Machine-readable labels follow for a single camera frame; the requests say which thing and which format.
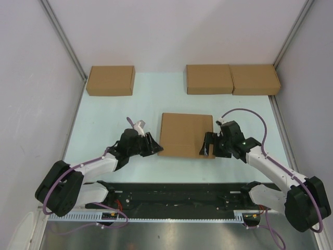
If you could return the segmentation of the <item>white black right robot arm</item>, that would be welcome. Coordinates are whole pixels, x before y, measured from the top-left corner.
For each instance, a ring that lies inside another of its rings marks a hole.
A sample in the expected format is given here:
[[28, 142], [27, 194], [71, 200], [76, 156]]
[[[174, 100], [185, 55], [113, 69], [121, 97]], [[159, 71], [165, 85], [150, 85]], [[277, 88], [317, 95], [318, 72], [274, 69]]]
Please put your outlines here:
[[262, 144], [254, 138], [245, 138], [235, 121], [218, 121], [220, 132], [206, 132], [200, 155], [212, 153], [216, 157], [236, 158], [266, 177], [277, 189], [253, 181], [241, 188], [240, 203], [246, 209], [262, 205], [286, 216], [299, 232], [323, 224], [331, 215], [331, 208], [323, 182], [316, 176], [308, 178], [282, 166], [263, 152]]

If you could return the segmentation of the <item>aluminium corner post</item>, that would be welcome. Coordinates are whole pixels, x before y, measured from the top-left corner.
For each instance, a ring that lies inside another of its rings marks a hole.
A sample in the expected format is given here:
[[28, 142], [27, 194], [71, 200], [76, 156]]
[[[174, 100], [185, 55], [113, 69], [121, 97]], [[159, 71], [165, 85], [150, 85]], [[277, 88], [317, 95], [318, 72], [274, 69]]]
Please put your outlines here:
[[280, 49], [280, 51], [278, 52], [274, 62], [273, 62], [273, 66], [275, 69], [278, 69], [279, 64], [281, 63], [285, 53], [287, 52], [289, 46], [291, 45], [294, 37], [296, 36], [296, 34], [298, 33], [299, 29], [301, 28], [303, 22], [305, 21], [307, 15], [309, 14], [309, 12], [311, 11], [313, 5], [316, 3], [316, 0], [306, 0], [304, 5], [302, 6], [299, 14], [297, 15], [297, 18], [295, 20], [295, 22], [293, 23], [286, 39], [283, 42], [283, 45]]
[[80, 78], [83, 81], [86, 81], [87, 75], [86, 75], [55, 11], [53, 10], [50, 2], [48, 0], [39, 0], [39, 3], [41, 5], [43, 11], [45, 12], [50, 24], [54, 28], [55, 33], [57, 34], [61, 44], [63, 45], [66, 53], [68, 54], [70, 60], [72, 61], [75, 69], [77, 70]]

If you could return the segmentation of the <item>aluminium corner post left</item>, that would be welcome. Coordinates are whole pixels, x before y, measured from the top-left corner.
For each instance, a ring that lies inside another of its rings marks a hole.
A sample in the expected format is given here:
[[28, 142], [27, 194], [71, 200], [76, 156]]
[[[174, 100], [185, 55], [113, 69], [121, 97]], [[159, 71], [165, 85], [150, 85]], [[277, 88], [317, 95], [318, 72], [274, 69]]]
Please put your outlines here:
[[86, 81], [87, 75], [86, 75], [55, 11], [53, 10], [50, 2], [48, 0], [39, 0], [39, 3], [41, 5], [43, 11], [45, 12], [50, 24], [54, 28], [55, 33], [57, 34], [61, 44], [63, 45], [66, 53], [68, 54], [70, 60], [72, 61], [75, 69], [77, 70], [80, 78], [83, 81]]

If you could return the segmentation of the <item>cardboard box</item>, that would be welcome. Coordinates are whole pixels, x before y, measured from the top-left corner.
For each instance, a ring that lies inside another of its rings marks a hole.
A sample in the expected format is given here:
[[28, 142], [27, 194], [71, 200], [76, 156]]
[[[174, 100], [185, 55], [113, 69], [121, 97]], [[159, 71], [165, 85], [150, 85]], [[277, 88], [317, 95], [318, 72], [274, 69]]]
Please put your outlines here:
[[211, 115], [163, 113], [158, 156], [193, 159], [214, 159], [212, 146], [209, 155], [200, 155], [206, 132], [213, 131]]
[[188, 95], [232, 94], [234, 84], [229, 65], [187, 65]]
[[281, 84], [273, 65], [231, 65], [233, 95], [276, 95]]
[[92, 66], [86, 90], [89, 96], [132, 96], [134, 66]]

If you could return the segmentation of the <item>aluminium corner post right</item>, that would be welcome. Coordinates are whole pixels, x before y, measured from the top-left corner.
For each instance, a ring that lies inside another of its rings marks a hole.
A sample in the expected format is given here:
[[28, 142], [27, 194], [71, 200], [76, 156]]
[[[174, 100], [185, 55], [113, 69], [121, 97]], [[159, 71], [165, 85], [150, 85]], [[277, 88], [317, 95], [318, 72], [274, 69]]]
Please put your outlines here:
[[279, 64], [281, 63], [285, 53], [287, 52], [289, 46], [291, 45], [294, 37], [296, 36], [296, 34], [298, 33], [299, 29], [301, 28], [303, 22], [305, 21], [307, 15], [309, 14], [309, 12], [311, 11], [313, 5], [316, 3], [316, 0], [306, 0], [304, 5], [302, 6], [299, 14], [297, 15], [297, 18], [295, 20], [295, 22], [293, 23], [286, 39], [283, 42], [283, 45], [280, 49], [280, 51], [278, 52], [274, 62], [273, 62], [273, 66], [275, 69], [278, 69]]

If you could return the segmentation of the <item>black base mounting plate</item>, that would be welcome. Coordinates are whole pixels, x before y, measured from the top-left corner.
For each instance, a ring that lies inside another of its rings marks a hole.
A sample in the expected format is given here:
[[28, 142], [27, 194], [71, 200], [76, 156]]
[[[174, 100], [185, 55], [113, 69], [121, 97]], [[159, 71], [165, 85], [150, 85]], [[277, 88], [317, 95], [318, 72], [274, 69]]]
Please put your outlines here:
[[103, 205], [127, 216], [217, 218], [232, 210], [257, 210], [243, 193], [247, 183], [111, 183]]

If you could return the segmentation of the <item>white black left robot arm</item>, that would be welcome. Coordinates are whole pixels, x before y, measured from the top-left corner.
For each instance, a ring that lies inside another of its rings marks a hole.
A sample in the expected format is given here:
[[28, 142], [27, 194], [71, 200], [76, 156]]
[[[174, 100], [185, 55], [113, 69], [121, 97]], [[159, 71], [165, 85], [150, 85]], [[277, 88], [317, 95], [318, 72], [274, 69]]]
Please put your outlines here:
[[73, 208], [98, 203], [103, 208], [111, 207], [115, 195], [104, 181], [92, 179], [124, 167], [130, 157], [147, 157], [163, 151], [149, 132], [139, 134], [135, 129], [126, 129], [113, 146], [95, 159], [70, 165], [63, 160], [53, 164], [37, 188], [35, 198], [43, 204], [43, 213], [65, 216]]

